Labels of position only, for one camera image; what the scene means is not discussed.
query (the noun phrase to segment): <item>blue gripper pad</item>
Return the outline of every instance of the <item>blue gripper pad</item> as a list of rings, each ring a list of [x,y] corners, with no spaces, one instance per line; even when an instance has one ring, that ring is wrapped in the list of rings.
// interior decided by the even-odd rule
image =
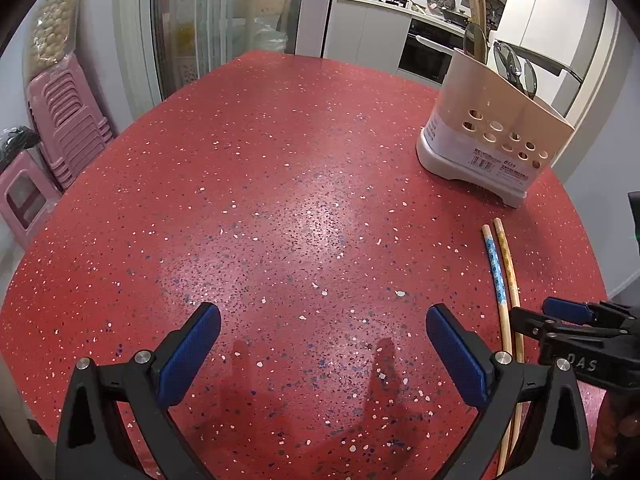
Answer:
[[[219,309],[212,303],[201,303],[180,330],[169,333],[160,343],[156,350],[161,366],[156,399],[162,408],[182,401],[220,335],[221,325]]]
[[[493,383],[491,351],[439,303],[427,311],[427,336],[468,406],[484,408]]]
[[[542,303],[542,312],[546,316],[556,317],[577,325],[593,321],[593,313],[584,303],[575,303],[575,301],[561,300],[560,298],[546,298]]]

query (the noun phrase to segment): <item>oven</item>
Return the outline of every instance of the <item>oven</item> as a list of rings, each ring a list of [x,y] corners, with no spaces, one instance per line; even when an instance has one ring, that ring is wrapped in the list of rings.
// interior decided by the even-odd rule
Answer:
[[[399,74],[409,72],[428,80],[430,86],[442,85],[453,56],[462,49],[462,36],[421,20],[411,20],[404,50],[398,65]]]

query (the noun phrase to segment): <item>table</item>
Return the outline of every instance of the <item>table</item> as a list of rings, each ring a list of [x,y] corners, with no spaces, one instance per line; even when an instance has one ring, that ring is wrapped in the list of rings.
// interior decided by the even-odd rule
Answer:
[[[0,349],[47,434],[76,359],[122,362],[213,301],[222,333],[172,414],[217,478],[430,478],[475,411],[426,309],[444,302],[500,347],[481,225],[503,218],[524,307],[605,297],[552,171],[513,210],[423,170],[436,97],[253,52],[132,124],[62,197],[1,313]],[[585,398],[593,425],[600,396]]]

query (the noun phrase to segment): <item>cabinet door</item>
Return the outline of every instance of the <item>cabinet door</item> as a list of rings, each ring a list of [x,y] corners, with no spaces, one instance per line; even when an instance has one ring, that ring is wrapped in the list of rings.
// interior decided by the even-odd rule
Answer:
[[[409,32],[411,16],[370,5],[362,28],[356,64],[395,74]]]
[[[324,57],[356,63],[367,4],[337,0],[331,11]]]

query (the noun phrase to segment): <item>bag of eggs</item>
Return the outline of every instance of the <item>bag of eggs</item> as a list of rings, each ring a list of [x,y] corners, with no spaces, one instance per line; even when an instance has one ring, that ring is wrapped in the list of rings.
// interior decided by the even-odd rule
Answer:
[[[79,0],[38,0],[28,35],[25,69],[30,81],[76,48]]]

